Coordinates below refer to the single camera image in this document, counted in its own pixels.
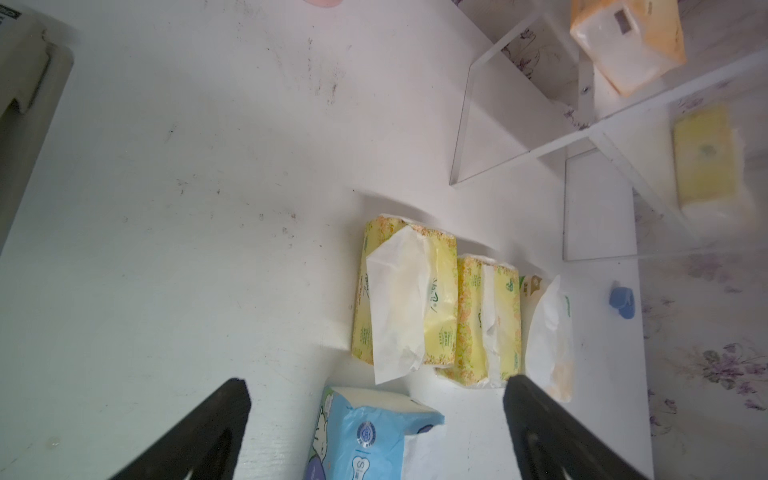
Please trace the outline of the yellow green tissue pack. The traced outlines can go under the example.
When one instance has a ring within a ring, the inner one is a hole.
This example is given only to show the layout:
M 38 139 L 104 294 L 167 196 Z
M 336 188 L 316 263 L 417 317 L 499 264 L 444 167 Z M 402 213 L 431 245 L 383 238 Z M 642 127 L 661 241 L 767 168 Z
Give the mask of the yellow green tissue pack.
M 379 385 L 455 363 L 458 253 L 454 235 L 380 215 L 364 229 L 351 355 Z

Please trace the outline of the white tissue box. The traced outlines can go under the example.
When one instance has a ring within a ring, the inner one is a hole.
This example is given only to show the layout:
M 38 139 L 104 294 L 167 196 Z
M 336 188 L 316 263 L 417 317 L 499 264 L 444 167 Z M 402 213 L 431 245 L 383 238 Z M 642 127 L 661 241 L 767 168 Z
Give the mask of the white tissue box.
M 575 368 L 572 305 L 561 278 L 523 277 L 521 315 L 525 375 L 554 400 L 570 402 Z

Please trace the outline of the white two-tier shelf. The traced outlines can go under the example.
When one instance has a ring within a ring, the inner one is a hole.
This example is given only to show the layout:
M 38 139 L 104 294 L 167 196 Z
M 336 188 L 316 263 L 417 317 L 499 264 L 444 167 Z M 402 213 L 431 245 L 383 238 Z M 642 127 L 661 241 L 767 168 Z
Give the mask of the white two-tier shelf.
M 450 174 L 465 186 L 552 162 L 567 262 L 767 246 L 767 5 L 677 1 L 686 63 L 623 97 L 570 35 L 571 1 L 463 1 L 492 42 L 470 66 Z M 725 103 L 756 224 L 702 235 L 677 197 L 673 128 Z

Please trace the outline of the orange tissue pack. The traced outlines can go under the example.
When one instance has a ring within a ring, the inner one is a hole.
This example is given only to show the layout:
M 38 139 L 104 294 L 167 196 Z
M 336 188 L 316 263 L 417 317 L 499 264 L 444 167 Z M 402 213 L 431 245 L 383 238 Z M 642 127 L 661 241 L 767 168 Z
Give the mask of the orange tissue pack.
M 573 0 L 570 35 L 623 97 L 686 63 L 676 0 Z

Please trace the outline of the yellow tissue pack lower shelf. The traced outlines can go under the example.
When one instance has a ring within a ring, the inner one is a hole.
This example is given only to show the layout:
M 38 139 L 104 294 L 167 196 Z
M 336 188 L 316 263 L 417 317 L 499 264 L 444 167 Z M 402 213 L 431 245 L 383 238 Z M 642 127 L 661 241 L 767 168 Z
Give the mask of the yellow tissue pack lower shelf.
M 700 234 L 725 236 L 756 224 L 744 144 L 725 103 L 677 118 L 673 147 L 678 204 Z

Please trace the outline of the blue plastic clip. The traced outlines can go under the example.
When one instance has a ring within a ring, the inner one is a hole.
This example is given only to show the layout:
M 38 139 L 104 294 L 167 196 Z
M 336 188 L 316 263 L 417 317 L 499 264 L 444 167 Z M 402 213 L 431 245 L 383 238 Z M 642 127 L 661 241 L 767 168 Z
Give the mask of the blue plastic clip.
M 613 287 L 609 296 L 609 305 L 624 319 L 631 320 L 636 314 L 634 291 L 629 287 Z

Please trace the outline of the blue tissue pack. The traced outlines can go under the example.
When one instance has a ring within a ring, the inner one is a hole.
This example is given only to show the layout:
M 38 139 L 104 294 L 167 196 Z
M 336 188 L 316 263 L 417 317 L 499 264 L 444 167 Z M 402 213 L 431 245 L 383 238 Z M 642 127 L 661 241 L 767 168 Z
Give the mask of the blue tissue pack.
M 399 393 L 327 387 L 305 479 L 441 479 L 439 411 Z

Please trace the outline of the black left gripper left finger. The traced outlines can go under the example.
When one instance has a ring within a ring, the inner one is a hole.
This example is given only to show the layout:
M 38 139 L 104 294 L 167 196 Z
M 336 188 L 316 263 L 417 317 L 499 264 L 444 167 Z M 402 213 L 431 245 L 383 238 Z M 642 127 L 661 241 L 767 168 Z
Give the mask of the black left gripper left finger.
M 231 378 L 113 477 L 231 479 L 250 410 L 246 382 Z

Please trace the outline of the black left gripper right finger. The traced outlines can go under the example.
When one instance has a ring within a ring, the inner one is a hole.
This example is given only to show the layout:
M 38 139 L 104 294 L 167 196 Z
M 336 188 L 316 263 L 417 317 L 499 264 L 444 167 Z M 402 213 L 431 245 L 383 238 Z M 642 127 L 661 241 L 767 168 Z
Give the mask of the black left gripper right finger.
M 523 479 L 642 479 L 525 375 L 507 380 L 504 413 Z

